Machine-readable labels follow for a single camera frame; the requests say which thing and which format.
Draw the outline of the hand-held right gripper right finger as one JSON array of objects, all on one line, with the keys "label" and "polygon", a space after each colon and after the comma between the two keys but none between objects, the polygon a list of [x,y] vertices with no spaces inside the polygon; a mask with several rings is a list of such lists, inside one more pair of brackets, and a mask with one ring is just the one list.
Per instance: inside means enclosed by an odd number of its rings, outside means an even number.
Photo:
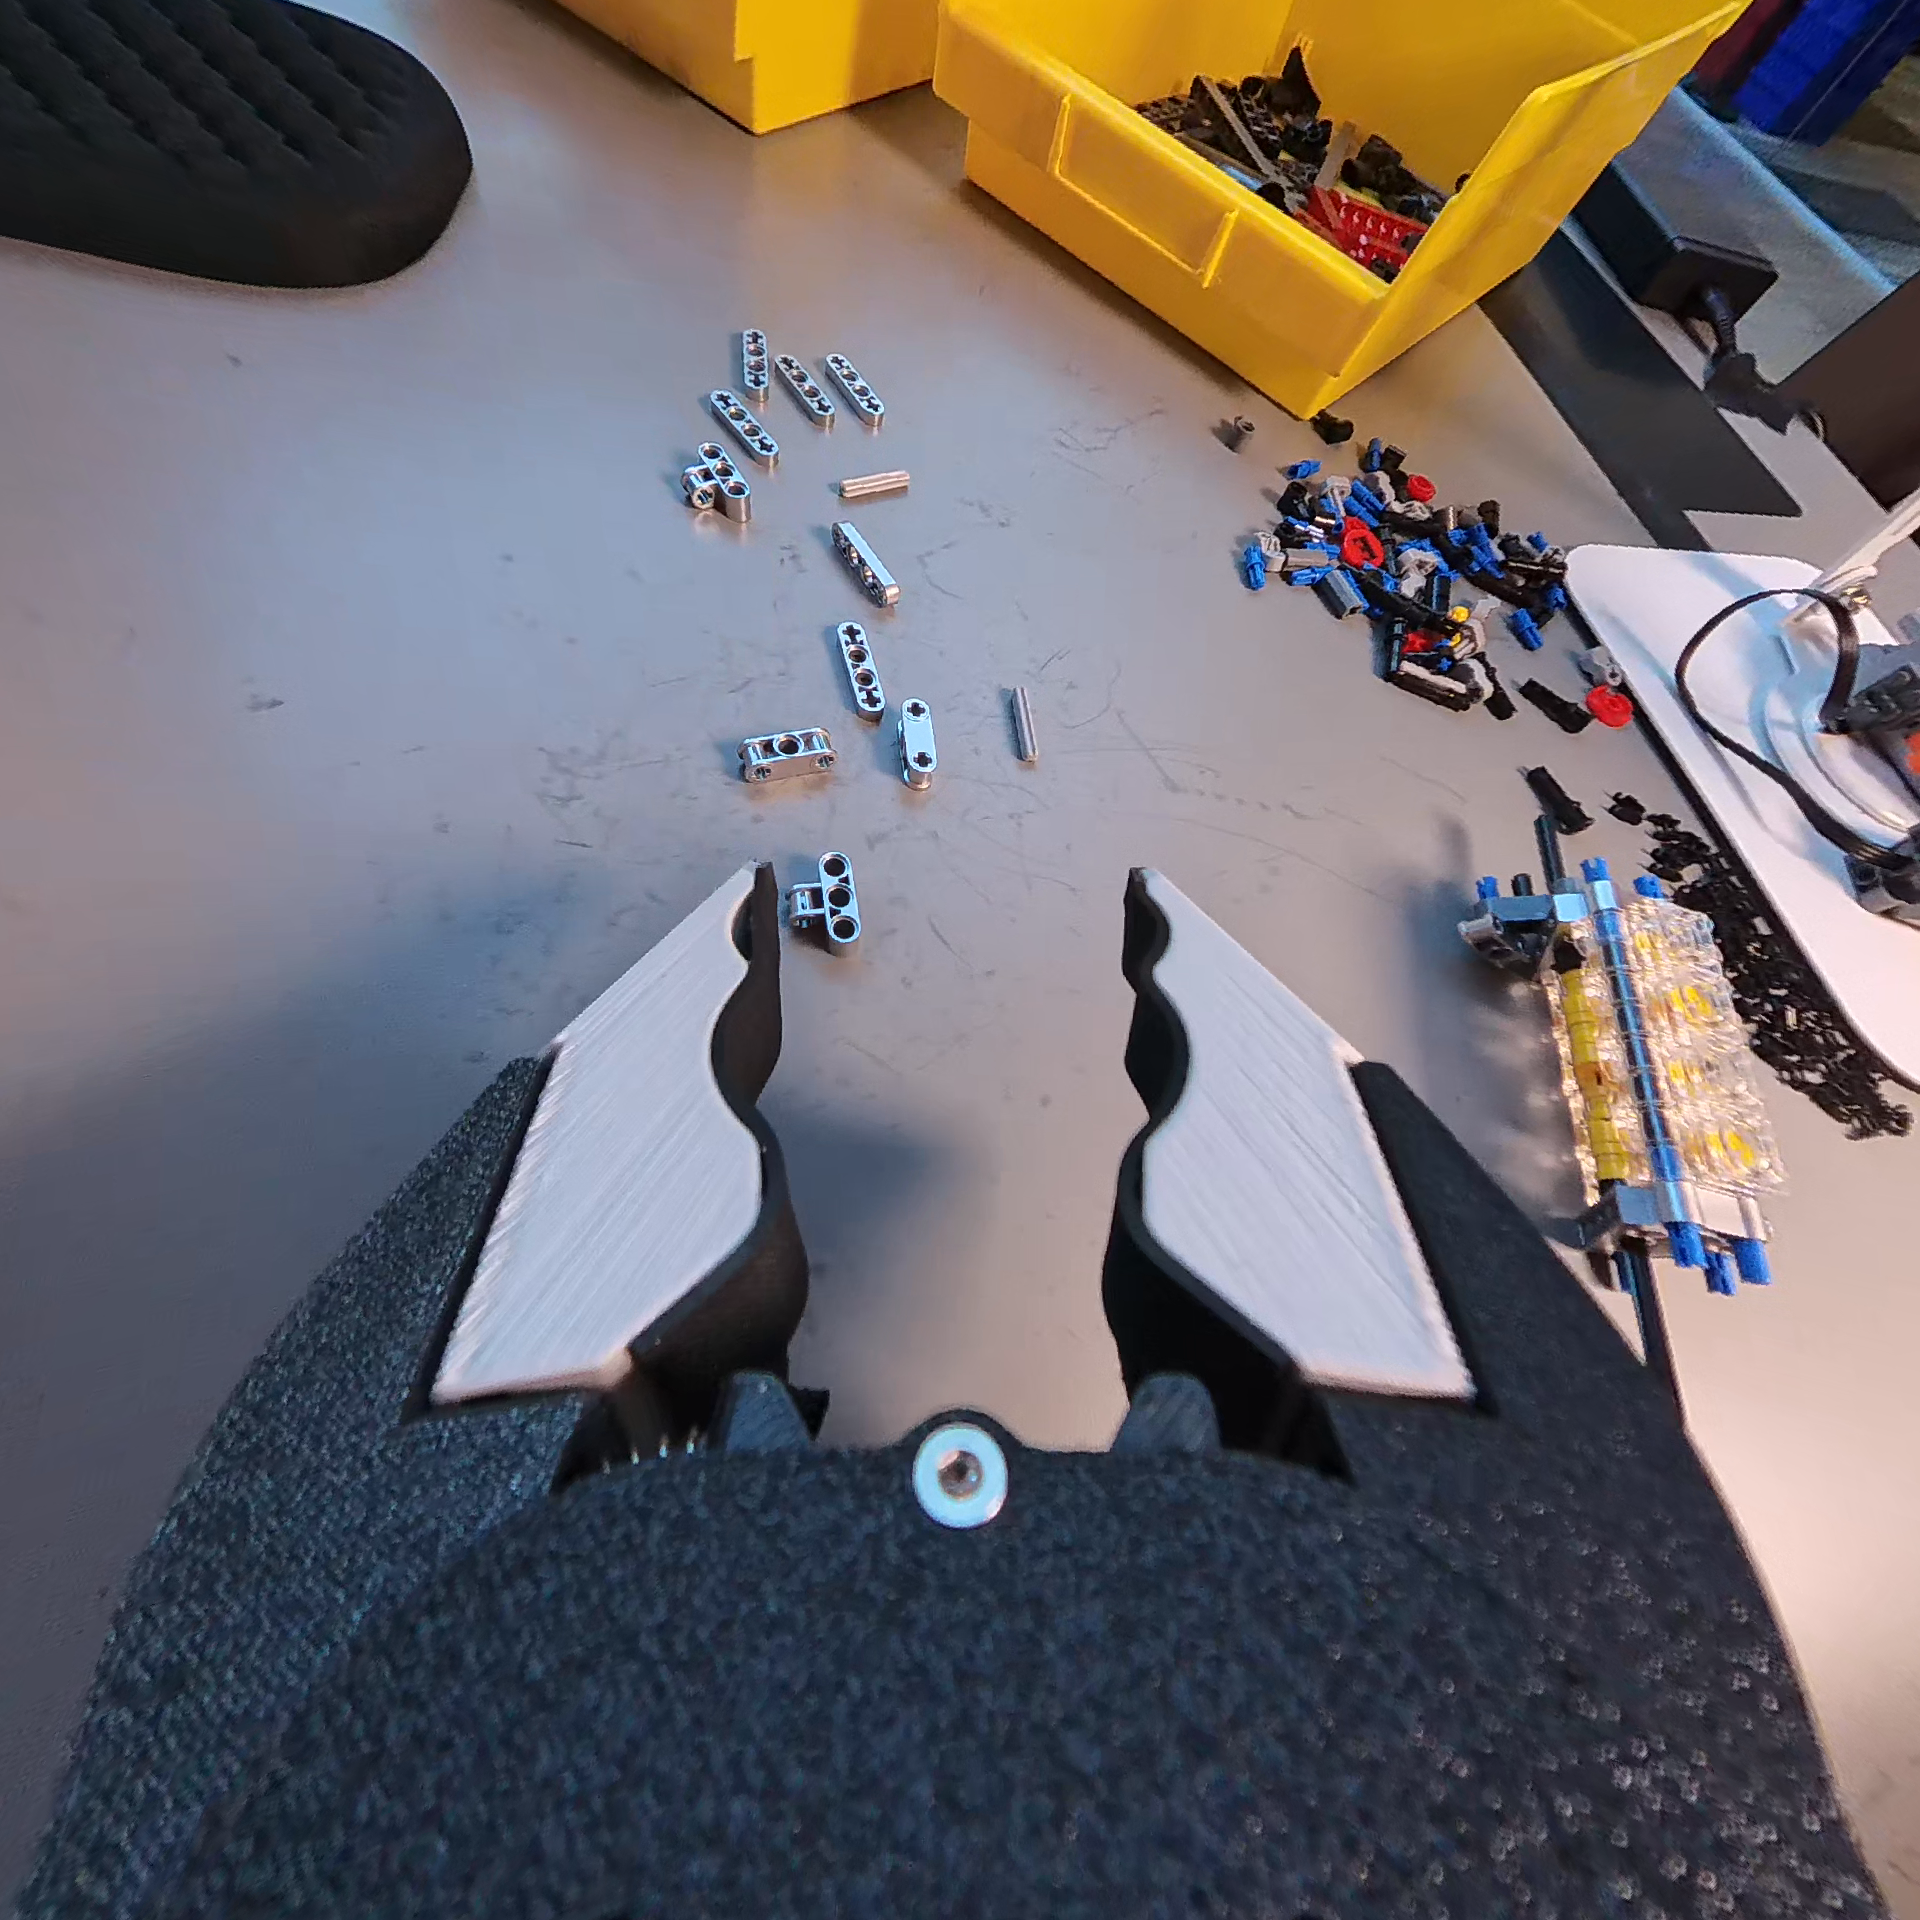
[{"label": "hand-held right gripper right finger", "polygon": [[1128,1388],[1188,1375],[1217,1404],[1299,1388],[1469,1404],[1358,1050],[1163,874],[1134,868],[1122,905],[1146,1123],[1102,1306]]}]

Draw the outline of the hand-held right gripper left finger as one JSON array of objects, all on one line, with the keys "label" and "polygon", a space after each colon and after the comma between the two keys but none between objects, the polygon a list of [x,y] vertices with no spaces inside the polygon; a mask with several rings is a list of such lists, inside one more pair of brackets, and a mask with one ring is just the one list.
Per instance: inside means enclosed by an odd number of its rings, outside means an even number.
[{"label": "hand-held right gripper left finger", "polygon": [[755,861],[541,1056],[448,1307],[437,1412],[579,1396],[579,1452],[649,1457],[704,1445],[734,1376],[785,1389],[810,1263],[760,1109],[779,1048],[779,892]]}]

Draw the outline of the clear brick engine assembly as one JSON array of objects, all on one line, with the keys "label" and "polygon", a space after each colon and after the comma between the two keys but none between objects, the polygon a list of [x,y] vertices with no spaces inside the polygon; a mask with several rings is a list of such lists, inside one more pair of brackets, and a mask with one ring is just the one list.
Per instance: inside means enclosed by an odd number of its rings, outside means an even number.
[{"label": "clear brick engine assembly", "polygon": [[1542,993],[1584,1210],[1563,1236],[1634,1306],[1645,1367],[1681,1384],[1653,1273],[1661,1259],[1722,1299],[1763,1287],[1780,1149],[1708,916],[1602,858],[1570,871],[1553,812],[1537,819],[1542,888],[1476,882],[1462,943]]}]

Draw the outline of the pile of mixed brick parts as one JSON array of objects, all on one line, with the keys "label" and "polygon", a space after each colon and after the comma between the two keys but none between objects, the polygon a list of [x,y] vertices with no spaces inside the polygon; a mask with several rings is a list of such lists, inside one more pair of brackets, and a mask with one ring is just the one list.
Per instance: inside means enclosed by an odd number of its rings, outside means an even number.
[{"label": "pile of mixed brick parts", "polygon": [[1436,708],[1506,723],[1528,705],[1573,736],[1634,721],[1610,664],[1589,667],[1576,700],[1539,680],[1512,688],[1500,675],[1500,635],[1537,656],[1573,611],[1562,545],[1506,527],[1496,498],[1444,501],[1403,447],[1365,439],[1350,418],[1318,412],[1308,426],[1325,456],[1277,466],[1269,524],[1235,549],[1243,589],[1306,592],[1368,635],[1381,683]]}]

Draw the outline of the yellow plastic bin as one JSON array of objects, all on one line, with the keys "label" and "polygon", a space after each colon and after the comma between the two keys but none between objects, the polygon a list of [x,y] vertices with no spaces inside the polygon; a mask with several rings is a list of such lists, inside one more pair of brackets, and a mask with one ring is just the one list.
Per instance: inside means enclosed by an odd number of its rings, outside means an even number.
[{"label": "yellow plastic bin", "polygon": [[[932,88],[966,177],[1290,413],[1308,418],[1522,271],[1742,4],[941,4]],[[1304,50],[1324,115],[1466,177],[1381,282],[1140,101]]]},{"label": "yellow plastic bin", "polygon": [[932,73],[936,2],[568,2],[565,9],[755,135]]}]

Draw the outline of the grey desk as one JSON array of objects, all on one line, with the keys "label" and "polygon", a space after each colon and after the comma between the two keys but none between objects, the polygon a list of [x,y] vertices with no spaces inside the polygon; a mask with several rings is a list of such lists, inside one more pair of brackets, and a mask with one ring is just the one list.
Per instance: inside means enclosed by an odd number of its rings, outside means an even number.
[{"label": "grey desk", "polygon": [[[470,131],[412,273],[4,257],[25,1911],[1874,1914],[1874,1853],[1913,1914],[1867,1805],[1915,1772],[1913,1143],[1773,1104],[1776,1287],[1664,1273],[1684,1431],[1537,1228],[1553,1044],[1454,935],[1534,861],[1522,764],[1683,810],[1649,741],[1421,708],[1242,589],[1312,442],[963,185],[928,97],[756,143],[532,7],[358,13]],[[748,328],[774,472],[706,405]],[[752,521],[686,506],[704,442]],[[745,784],[789,730],[836,765]],[[555,1032],[820,849],[866,940],[779,940],[760,1104],[820,1435],[576,1468],[586,1400],[437,1412]],[[1131,868],[1360,1052],[1475,1404],[1338,1389],[1329,1473],[1115,1447]]]}]

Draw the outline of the pile of black pins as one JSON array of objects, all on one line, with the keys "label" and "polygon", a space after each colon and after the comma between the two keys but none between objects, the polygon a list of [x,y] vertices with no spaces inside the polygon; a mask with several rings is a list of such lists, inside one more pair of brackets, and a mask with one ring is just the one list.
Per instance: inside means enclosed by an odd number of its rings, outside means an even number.
[{"label": "pile of black pins", "polygon": [[1812,967],[1789,948],[1760,892],[1720,847],[1666,812],[1613,794],[1606,812],[1649,837],[1649,868],[1670,896],[1712,922],[1722,970],[1752,1050],[1853,1141],[1908,1137],[1913,1114],[1885,1092],[1889,1074],[1840,1017]]}]

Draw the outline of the black power adapter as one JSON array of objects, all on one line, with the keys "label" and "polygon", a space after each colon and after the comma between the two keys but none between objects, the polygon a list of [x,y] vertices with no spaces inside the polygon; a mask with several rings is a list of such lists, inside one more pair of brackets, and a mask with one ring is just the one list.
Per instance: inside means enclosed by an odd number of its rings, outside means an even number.
[{"label": "black power adapter", "polygon": [[1770,259],[1673,235],[1627,287],[1634,305],[1705,330],[1704,393],[1724,412],[1784,434],[1809,410],[1760,373],[1738,338],[1740,321],[1776,287]]}]

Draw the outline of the pile of black brick parts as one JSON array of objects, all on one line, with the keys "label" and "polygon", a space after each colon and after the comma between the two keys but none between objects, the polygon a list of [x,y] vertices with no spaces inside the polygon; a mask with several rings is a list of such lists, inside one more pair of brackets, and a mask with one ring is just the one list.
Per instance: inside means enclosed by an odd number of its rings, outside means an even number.
[{"label": "pile of black brick parts", "polygon": [[1405,271],[1452,196],[1381,135],[1324,115],[1300,44],[1277,73],[1201,76],[1137,112],[1381,282]]}]

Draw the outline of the black round cushion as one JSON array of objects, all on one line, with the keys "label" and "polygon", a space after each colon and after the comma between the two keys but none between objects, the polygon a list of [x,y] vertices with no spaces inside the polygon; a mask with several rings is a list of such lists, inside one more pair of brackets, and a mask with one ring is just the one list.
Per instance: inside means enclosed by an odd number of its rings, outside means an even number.
[{"label": "black round cushion", "polygon": [[281,2],[4,2],[2,233],[281,291],[381,282],[474,160],[394,41]]}]

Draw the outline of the shelf of coloured bins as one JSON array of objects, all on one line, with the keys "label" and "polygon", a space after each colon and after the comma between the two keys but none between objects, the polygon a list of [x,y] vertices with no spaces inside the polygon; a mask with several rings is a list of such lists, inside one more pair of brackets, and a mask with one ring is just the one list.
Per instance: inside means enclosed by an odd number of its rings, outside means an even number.
[{"label": "shelf of coloured bins", "polygon": [[1752,2],[1684,89],[1724,121],[1822,144],[1915,41],[1915,2]]}]

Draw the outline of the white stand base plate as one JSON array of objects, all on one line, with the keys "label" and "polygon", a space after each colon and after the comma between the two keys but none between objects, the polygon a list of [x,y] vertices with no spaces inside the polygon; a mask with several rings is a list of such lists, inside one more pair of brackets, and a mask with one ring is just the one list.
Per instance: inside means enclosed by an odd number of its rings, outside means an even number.
[{"label": "white stand base plate", "polygon": [[1675,685],[1693,633],[1724,620],[1688,669],[1688,690],[1724,735],[1784,771],[1876,849],[1915,827],[1915,786],[1872,743],[1826,735],[1818,707],[1833,680],[1833,625],[1802,621],[1814,564],[1772,556],[1584,545],[1568,592],[1620,666],[1651,731],[1697,810],[1757,884],[1792,948],[1838,1001],[1844,1025],[1900,1083],[1918,1085],[1918,933],[1856,898],[1843,850],[1792,799],[1705,731]]}]

